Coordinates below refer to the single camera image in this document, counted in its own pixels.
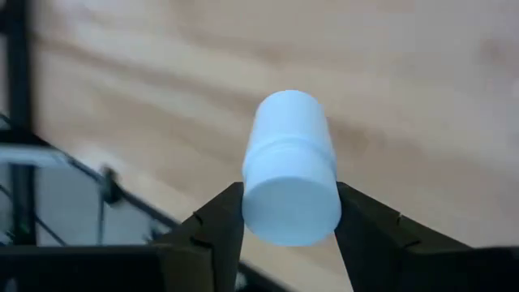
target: white plastic cylinder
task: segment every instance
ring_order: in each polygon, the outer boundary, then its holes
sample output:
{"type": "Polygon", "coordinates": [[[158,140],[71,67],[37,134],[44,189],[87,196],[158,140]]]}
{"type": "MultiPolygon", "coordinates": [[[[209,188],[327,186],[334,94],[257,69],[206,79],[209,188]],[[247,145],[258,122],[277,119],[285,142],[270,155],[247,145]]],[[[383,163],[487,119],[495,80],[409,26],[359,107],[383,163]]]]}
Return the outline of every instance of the white plastic cylinder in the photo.
{"type": "Polygon", "coordinates": [[[259,105],[242,175],[243,219],[265,241],[311,245],[341,219],[337,159],[326,117],[304,92],[276,92],[259,105]]]}

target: white bottle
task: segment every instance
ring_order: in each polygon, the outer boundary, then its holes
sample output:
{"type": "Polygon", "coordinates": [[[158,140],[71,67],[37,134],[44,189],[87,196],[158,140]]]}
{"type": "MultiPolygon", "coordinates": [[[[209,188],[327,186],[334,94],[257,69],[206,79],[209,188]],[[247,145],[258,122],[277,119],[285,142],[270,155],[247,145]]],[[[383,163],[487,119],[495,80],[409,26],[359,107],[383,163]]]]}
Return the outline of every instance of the white bottle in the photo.
{"type": "Polygon", "coordinates": [[[337,159],[326,117],[304,92],[276,92],[259,105],[242,175],[243,219],[263,240],[311,245],[341,219],[337,159]]]}

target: metal bar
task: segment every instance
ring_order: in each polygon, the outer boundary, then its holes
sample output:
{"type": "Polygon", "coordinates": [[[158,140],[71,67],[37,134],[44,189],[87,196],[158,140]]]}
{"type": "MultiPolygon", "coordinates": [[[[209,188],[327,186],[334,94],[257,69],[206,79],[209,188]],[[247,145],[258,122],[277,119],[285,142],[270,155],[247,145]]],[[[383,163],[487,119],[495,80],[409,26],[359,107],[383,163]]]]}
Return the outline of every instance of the metal bar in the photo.
{"type": "Polygon", "coordinates": [[[161,224],[168,226],[170,229],[174,229],[175,227],[180,225],[180,223],[178,223],[177,221],[166,216],[164,213],[156,210],[154,207],[151,207],[150,205],[144,203],[141,199],[138,199],[136,196],[132,195],[129,192],[123,190],[122,198],[132,206],[148,214],[148,216],[150,216],[152,219],[155,219],[156,221],[159,221],[161,224]]]}
{"type": "Polygon", "coordinates": [[[38,167],[70,167],[65,153],[48,147],[4,146],[0,144],[0,163],[38,167]]]}
{"type": "Polygon", "coordinates": [[[47,231],[47,233],[50,235],[50,237],[54,238],[54,240],[57,243],[59,243],[61,246],[66,247],[68,245],[61,237],[59,237],[59,235],[57,235],[52,229],[50,229],[50,227],[45,222],[43,222],[39,217],[36,217],[36,222],[38,223],[38,225],[40,225],[41,228],[43,228],[45,231],[47,231]]]}
{"type": "Polygon", "coordinates": [[[97,245],[103,244],[105,235],[105,200],[99,195],[99,209],[97,213],[97,245]]]}
{"type": "Polygon", "coordinates": [[[3,185],[0,185],[0,192],[4,195],[7,196],[7,198],[11,198],[11,193],[7,190],[6,187],[4,187],[3,185]]]}
{"type": "MultiPolygon", "coordinates": [[[[29,7],[30,0],[6,0],[4,32],[9,116],[17,127],[32,131],[29,7]]],[[[35,171],[33,166],[11,165],[15,244],[36,245],[35,171]]]]}
{"type": "Polygon", "coordinates": [[[98,174],[95,170],[91,170],[88,166],[77,161],[73,157],[69,157],[68,161],[73,168],[76,168],[78,171],[82,172],[83,174],[91,178],[96,184],[99,184],[103,179],[102,176],[98,174]]]}
{"type": "Polygon", "coordinates": [[[0,8],[0,33],[6,31],[6,10],[4,7],[0,8]]]}

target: metal rod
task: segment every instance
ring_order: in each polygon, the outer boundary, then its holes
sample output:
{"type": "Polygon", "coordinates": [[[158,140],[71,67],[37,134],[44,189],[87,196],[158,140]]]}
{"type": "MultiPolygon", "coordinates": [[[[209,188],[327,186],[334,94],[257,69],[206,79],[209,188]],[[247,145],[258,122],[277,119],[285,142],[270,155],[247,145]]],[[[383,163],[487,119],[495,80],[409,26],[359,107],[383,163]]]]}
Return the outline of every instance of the metal rod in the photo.
{"type": "Polygon", "coordinates": [[[0,33],[6,31],[6,10],[4,7],[0,9],[0,33]]]}
{"type": "Polygon", "coordinates": [[[105,200],[99,195],[99,213],[97,214],[97,245],[103,244],[105,235],[105,200]]]}
{"type": "MultiPolygon", "coordinates": [[[[4,32],[7,47],[8,109],[11,121],[24,130],[33,130],[32,82],[30,67],[30,0],[6,0],[4,32]]],[[[15,244],[36,245],[35,172],[33,166],[11,165],[13,195],[13,235],[15,244]]]]}
{"type": "Polygon", "coordinates": [[[54,238],[54,240],[57,243],[59,243],[61,246],[66,247],[68,245],[61,237],[59,237],[59,235],[57,235],[52,229],[50,229],[50,227],[45,222],[43,222],[39,217],[36,217],[36,222],[38,223],[38,225],[41,228],[43,228],[45,231],[47,231],[47,233],[50,235],[50,237],[54,238]]]}

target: plywood surface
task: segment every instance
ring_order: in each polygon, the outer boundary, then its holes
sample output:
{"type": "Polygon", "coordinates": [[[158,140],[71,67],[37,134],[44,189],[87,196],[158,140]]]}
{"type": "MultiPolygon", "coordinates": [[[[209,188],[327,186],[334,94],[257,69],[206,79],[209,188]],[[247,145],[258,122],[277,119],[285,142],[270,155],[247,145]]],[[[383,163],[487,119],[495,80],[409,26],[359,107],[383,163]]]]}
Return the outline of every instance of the plywood surface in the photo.
{"type": "MultiPolygon", "coordinates": [[[[35,1],[39,134],[184,219],[240,166],[255,107],[323,104],[339,178],[473,246],[519,243],[519,4],[497,0],[35,1]]],[[[242,257],[295,290],[350,289],[337,247],[242,257]]]]}

